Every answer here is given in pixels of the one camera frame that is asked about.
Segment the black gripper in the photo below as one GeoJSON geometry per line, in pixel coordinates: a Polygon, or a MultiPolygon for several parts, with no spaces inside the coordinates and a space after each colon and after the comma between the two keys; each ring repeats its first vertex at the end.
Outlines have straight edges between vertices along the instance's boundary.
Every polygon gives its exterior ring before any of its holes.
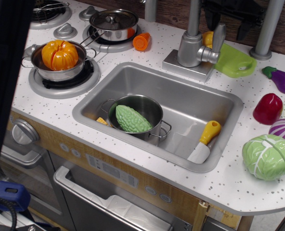
{"type": "Polygon", "coordinates": [[[204,0],[203,7],[209,30],[214,31],[222,15],[241,20],[236,40],[243,40],[249,31],[262,21],[265,8],[254,0],[204,0]]]}

